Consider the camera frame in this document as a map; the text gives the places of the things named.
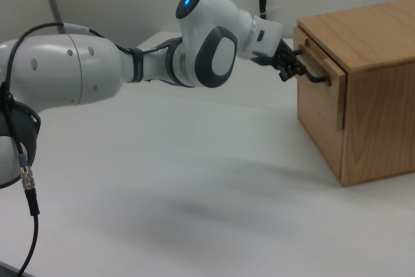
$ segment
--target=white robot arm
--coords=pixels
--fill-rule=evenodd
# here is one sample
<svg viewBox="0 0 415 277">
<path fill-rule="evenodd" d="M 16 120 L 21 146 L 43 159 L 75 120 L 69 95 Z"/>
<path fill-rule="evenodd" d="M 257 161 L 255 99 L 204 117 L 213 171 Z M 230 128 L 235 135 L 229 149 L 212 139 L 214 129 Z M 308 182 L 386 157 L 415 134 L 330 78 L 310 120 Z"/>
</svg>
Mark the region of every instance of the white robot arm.
<svg viewBox="0 0 415 277">
<path fill-rule="evenodd" d="M 24 40 L 14 57 L 10 92 L 22 103 L 12 115 L 29 163 L 36 151 L 37 114 L 42 110 L 108 99 L 124 82 L 162 80 L 183 87 L 216 88 L 229 78 L 236 55 L 271 57 L 282 35 L 281 24 L 253 18 L 230 0 L 180 0 L 176 18 L 182 37 L 149 51 L 121 51 L 110 40 L 79 34 Z M 88 31 L 78 25 L 64 23 L 64 27 Z M 0 81 L 6 79 L 15 43 L 0 43 Z M 17 179 L 20 168 L 16 146 L 1 116 L 0 186 Z"/>
</svg>

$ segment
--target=white table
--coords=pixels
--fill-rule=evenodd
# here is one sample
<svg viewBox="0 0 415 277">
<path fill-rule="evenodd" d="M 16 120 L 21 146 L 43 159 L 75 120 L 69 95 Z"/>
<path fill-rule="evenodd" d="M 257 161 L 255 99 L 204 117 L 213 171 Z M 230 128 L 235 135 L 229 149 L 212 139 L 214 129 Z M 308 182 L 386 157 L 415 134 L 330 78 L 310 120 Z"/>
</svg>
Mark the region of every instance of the white table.
<svg viewBox="0 0 415 277">
<path fill-rule="evenodd" d="M 287 86 L 286 110 L 128 84 L 108 101 L 42 113 L 27 272 L 415 276 L 415 175 L 341 188 Z M 21 266 L 32 227 L 20 183 L 1 190 L 0 261 Z"/>
</svg>

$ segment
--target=wooden box lid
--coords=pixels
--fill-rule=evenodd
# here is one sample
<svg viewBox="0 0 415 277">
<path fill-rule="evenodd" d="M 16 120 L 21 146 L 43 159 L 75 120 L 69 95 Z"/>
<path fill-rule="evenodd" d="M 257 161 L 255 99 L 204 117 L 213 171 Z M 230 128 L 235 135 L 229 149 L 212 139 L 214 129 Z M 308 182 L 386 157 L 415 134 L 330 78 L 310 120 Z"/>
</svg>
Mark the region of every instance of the wooden box lid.
<svg viewBox="0 0 415 277">
<path fill-rule="evenodd" d="M 349 73 L 415 62 L 415 0 L 301 18 L 298 26 Z"/>
</svg>

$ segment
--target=drawer front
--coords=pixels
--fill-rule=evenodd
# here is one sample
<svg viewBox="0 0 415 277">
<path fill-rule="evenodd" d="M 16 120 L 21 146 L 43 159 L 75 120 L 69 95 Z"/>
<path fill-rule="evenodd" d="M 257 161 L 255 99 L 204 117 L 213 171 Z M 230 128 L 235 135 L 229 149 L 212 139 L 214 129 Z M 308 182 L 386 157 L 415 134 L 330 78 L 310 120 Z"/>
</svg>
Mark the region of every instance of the drawer front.
<svg viewBox="0 0 415 277">
<path fill-rule="evenodd" d="M 340 179 L 346 74 L 298 27 L 294 29 L 294 49 L 298 59 L 314 75 L 325 74 L 327 82 L 298 81 L 298 119 L 320 149 L 331 170 Z"/>
</svg>

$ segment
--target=metal connector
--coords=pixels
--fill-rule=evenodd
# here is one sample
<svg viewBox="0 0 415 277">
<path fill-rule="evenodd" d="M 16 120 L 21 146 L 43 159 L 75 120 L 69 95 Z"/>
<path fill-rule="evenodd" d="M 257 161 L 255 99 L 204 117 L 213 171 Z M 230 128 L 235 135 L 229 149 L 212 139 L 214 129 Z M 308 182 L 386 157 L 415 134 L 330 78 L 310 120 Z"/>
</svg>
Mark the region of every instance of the metal connector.
<svg viewBox="0 0 415 277">
<path fill-rule="evenodd" d="M 29 165 L 20 168 L 20 177 L 24 189 L 34 188 L 33 172 Z"/>
</svg>

